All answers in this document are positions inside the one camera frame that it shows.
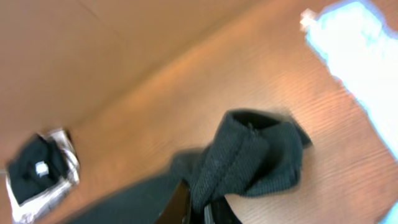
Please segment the black Sydrogen t-shirt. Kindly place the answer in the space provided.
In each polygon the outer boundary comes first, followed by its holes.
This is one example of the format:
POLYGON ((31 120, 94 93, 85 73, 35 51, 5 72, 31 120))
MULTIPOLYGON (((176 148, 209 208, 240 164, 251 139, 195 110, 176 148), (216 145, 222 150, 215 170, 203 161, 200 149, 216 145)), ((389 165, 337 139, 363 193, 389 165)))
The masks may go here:
POLYGON ((295 187, 310 138, 289 116, 229 110, 204 149, 176 153, 160 175, 107 197, 71 223, 155 223, 181 180, 190 189, 190 223, 229 194, 260 197, 295 187))

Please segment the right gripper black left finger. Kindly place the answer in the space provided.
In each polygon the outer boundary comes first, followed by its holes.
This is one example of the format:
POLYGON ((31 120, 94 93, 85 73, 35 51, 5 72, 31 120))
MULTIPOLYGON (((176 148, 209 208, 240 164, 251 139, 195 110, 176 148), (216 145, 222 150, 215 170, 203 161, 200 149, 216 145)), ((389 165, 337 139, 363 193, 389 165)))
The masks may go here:
POLYGON ((190 224, 191 211, 190 189, 187 182, 181 180, 155 224, 190 224))

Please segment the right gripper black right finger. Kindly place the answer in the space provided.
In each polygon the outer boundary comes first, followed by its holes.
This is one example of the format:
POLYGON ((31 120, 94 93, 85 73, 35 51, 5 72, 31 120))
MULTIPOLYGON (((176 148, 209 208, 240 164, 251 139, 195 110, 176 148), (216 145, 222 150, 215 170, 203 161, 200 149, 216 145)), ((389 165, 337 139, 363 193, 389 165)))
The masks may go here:
POLYGON ((242 224, 227 200, 219 198, 204 208, 204 224, 242 224))

